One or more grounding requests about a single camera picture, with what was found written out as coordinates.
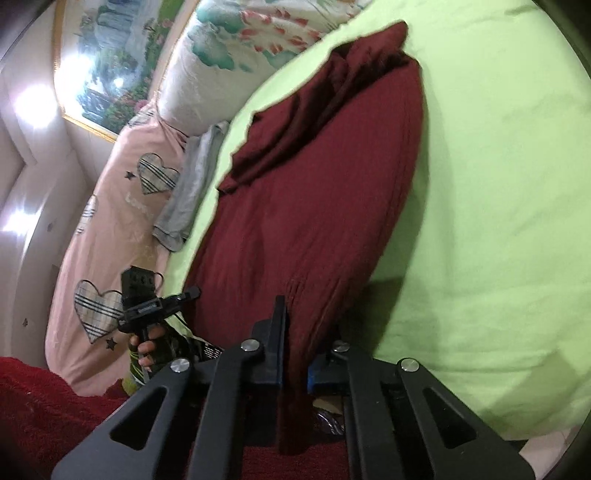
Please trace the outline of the person's left hand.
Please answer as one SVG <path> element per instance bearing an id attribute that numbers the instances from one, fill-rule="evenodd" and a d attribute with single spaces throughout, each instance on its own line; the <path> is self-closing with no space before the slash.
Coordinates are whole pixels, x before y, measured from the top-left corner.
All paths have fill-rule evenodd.
<path id="1" fill-rule="evenodd" d="M 167 323 L 151 326 L 144 339 L 131 335 L 129 350 L 137 366 L 150 375 L 177 358 L 192 355 L 188 340 Z"/>

